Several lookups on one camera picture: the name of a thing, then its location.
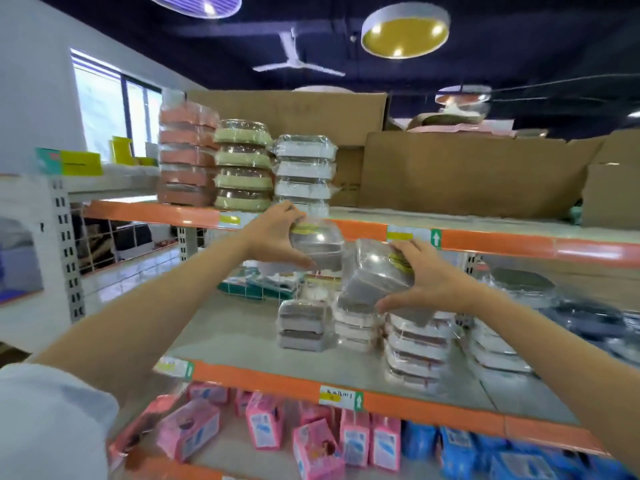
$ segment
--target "purple pendant light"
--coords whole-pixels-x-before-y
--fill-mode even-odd
[[[196,18],[226,18],[235,15],[242,0],[152,0],[169,10]]]

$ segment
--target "left hand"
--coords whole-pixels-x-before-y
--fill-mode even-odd
[[[304,269],[313,269],[313,259],[293,249],[289,241],[289,229],[304,216],[304,212],[287,200],[249,222],[236,236],[244,240],[247,259],[289,262]]]

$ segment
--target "white sleeve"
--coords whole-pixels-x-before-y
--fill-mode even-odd
[[[115,398],[30,363],[0,369],[0,465],[7,480],[106,480]]]

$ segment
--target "dark ceiling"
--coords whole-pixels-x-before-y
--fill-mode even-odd
[[[521,127],[590,122],[613,125],[611,130],[640,109],[640,77],[630,75],[511,89],[610,73],[640,75],[640,0],[243,0],[238,14],[211,22],[149,0],[43,1],[212,89],[327,84],[387,91],[393,95],[391,115],[411,117],[434,110],[439,88],[487,84],[495,89],[491,116],[517,118]],[[400,1],[446,8],[452,20],[448,42],[403,61],[366,53],[362,21]],[[302,60],[346,76],[252,71],[254,65],[284,62],[278,32],[292,27]]]

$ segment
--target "white wall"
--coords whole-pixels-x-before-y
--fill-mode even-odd
[[[201,88],[39,0],[0,0],[0,173],[34,172],[37,147],[86,150],[72,48],[156,86]]]

